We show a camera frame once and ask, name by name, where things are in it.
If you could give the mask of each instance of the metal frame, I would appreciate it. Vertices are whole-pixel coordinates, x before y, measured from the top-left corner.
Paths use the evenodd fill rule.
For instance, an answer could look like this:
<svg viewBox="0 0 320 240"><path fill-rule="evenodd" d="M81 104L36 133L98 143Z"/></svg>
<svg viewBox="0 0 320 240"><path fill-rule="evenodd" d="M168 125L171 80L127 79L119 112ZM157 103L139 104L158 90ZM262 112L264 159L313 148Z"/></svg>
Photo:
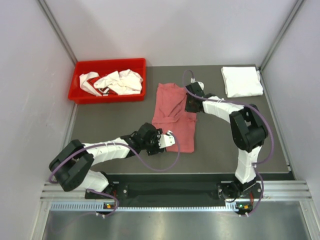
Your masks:
<svg viewBox="0 0 320 240"><path fill-rule="evenodd" d="M48 22L50 23L53 31L55 32L56 36L60 40L62 46L65 49L65 52L68 54L69 58L73 62L74 65L78 62L76 55L74 54L74 51L70 47L67 38L65 37L64 33L62 32L59 24L57 23L54 15L52 14L46 0L36 0L36 2L39 4L39 7L43 11L45 17L47 18Z"/></svg>
<svg viewBox="0 0 320 240"><path fill-rule="evenodd" d="M71 61L76 64L77 58L70 47L66 37L64 36L61 28L59 27L54 15L52 14L46 0L36 0L39 4L39 7L45 14L47 20L52 26L54 32L56 33L58 39L60 40L62 46L64 47L66 53L68 54ZM297 16L299 10L301 9L305 0L297 0L294 4L289 16L281 27L277 37L272 42L269 51L264 57L262 64L260 66L260 70L263 71L271 57L273 56L275 50L278 45L281 43L285 33L289 29L292 24L294 18ZM281 147L284 150L285 160L290 167L290 156L285 147L285 139L281 134L279 123L277 118L275 117L273 105L269 99L268 94L267 102L270 107L270 111L272 114L273 121L275 123L276 131L279 134ZM64 147L71 139L71 134L73 131L76 114L77 114L77 105L74 104L72 108L72 112L70 115L68 128L66 131L65 139L63 141L62 147ZM211 178L210 175L201 174L204 178ZM313 203L312 196L310 194L308 185L305 181L297 181L297 180L280 180L280 181L264 181L265 192L263 202L268 201L299 201L301 205L301 210L303 212L303 216L308 227L310 236L313 240L320 239L320 220L316 210L316 207ZM81 211L95 211L101 210L102 203L111 203L111 199L97 199L97 200L88 200L85 199L85 191L84 190L74 190L72 192L64 192L59 185L53 185L50 183L46 183L44 185L41 198L40 198L40 206L38 209L38 214L36 221L34 223L34 228L32 231L31 239L39 240L42 239L45 226L47 223L47 219L49 217L49 211L68 211L79 209ZM233 204L227 204L226 206L218 206L218 207L119 207L118 211L127 212L127 211L205 211L205 212L220 212L220 211L234 211Z"/></svg>
<svg viewBox="0 0 320 240"><path fill-rule="evenodd" d="M296 0L293 8L291 9L286 20L284 21L284 24L282 25L279 33L277 34L277 36L273 40L268 52L266 53L266 55L261 63L261 66L259 68L261 71L263 71L265 69L265 67L269 63L271 57L274 55L277 47L279 46L279 44L281 43L281 40L284 38L286 32L288 31L289 27L293 23L294 19L296 18L297 14L300 11L301 7L303 6L304 2L305 2L305 0Z"/></svg>

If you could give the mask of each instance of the white cloth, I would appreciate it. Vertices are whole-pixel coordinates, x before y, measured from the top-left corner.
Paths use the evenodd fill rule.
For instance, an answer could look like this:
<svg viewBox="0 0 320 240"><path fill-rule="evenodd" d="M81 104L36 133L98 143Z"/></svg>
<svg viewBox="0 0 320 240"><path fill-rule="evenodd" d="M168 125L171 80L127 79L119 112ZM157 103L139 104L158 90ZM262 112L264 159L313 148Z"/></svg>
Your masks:
<svg viewBox="0 0 320 240"><path fill-rule="evenodd" d="M95 71L91 71L87 74L81 74L79 76L79 79L80 79L80 88L83 90L83 91L86 91L87 93L90 93L92 95L95 95L95 96L98 96L100 97L101 96L101 93L96 90L89 82L88 80L90 79L93 79L93 78L96 78L96 77L99 77L99 74Z"/></svg>
<svg viewBox="0 0 320 240"><path fill-rule="evenodd" d="M260 73L254 66L221 68L228 98L260 96L264 89L260 83Z"/></svg>
<svg viewBox="0 0 320 240"><path fill-rule="evenodd" d="M80 88L95 96L107 96L111 89L118 95L140 94L143 78L136 72L128 69L121 72L114 71L107 76L101 77L95 83L91 79L98 78L97 72L91 71L79 76Z"/></svg>
<svg viewBox="0 0 320 240"><path fill-rule="evenodd" d="M94 87L96 89L108 87L118 95L139 94L142 90L142 81L138 73L128 69L121 72L114 71L100 78L94 83Z"/></svg>

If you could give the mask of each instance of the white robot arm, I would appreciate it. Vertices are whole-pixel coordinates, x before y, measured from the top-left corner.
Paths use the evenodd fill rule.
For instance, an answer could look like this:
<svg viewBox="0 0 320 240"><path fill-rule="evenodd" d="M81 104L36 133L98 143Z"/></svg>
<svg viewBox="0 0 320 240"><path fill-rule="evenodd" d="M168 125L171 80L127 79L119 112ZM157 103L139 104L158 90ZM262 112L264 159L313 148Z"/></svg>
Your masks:
<svg viewBox="0 0 320 240"><path fill-rule="evenodd" d="M156 129L152 124L145 123L138 131L112 141L91 144L73 140L50 163L49 169L51 172L56 171L54 176L66 192L74 189L92 189L108 193L110 183L107 175L104 172L90 170L91 166L112 159L132 157L135 154L130 148L137 153L146 150L148 155L154 155L165 152L166 147L174 144L175 138L170 131L163 134L162 129ZM65 159L77 151L80 153L59 167Z"/></svg>
<svg viewBox="0 0 320 240"><path fill-rule="evenodd" d="M215 115L230 124L230 114L233 112L238 112L244 109L244 106L235 105L232 103L219 102L220 99L217 96L211 96L209 99L217 100L213 101L203 101L203 110L206 114ZM247 152L238 148L238 165L235 171L236 178L242 183L248 183L255 179L256 173L254 171L253 163L258 160L258 155L262 146L257 146L252 151Z"/></svg>
<svg viewBox="0 0 320 240"><path fill-rule="evenodd" d="M266 126L248 107L223 102L223 99L214 94L205 95L202 82L192 82L186 88L199 97L209 99L200 100L187 94L185 106L187 112L215 115L231 125L233 141L238 147L238 163L233 186L241 196L256 183L254 163L257 162L264 140L268 136Z"/></svg>

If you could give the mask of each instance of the pink towel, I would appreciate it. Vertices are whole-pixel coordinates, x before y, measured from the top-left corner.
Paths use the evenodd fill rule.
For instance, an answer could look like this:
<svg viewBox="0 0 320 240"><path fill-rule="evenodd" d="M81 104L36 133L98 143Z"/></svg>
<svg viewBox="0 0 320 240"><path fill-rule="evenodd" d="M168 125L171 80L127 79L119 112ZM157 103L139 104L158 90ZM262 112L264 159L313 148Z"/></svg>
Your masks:
<svg viewBox="0 0 320 240"><path fill-rule="evenodd" d="M195 151L195 130L197 114L185 112L187 94L183 87L175 83L159 83L156 91L155 111L152 124L165 133L172 131L180 143L182 153ZM175 144L166 148L168 152L177 152Z"/></svg>

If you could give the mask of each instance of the dark tabletop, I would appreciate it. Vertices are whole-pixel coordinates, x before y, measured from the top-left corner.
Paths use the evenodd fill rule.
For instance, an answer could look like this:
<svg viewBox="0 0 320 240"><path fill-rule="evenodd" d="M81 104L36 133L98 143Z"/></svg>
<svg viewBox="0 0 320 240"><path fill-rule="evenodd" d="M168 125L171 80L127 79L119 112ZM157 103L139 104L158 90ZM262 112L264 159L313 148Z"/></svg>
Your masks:
<svg viewBox="0 0 320 240"><path fill-rule="evenodd" d="M111 141L123 135L137 131L145 123L151 123L155 111L156 92L159 83L176 83L182 86L184 70L191 69L196 81L204 83L204 92L227 98L221 67L208 66L157 66L147 68L147 91L144 101L103 103L79 105L73 128L72 139L82 143ZM273 158L266 164L259 165L263 173L287 173L288 168L276 133L275 125L266 97L241 97L234 100L257 105L260 112L268 120L274 132L275 151ZM213 115L197 114L195 129L195 151L182 153L179 162L167 173L234 173L238 162L238 149L233 142L230 125ZM259 155L263 160L270 151L270 139L267 138ZM165 152L141 156L154 168L164 169L170 166L177 153ZM154 173L147 169L137 157L113 159L92 167L96 171L115 174Z"/></svg>

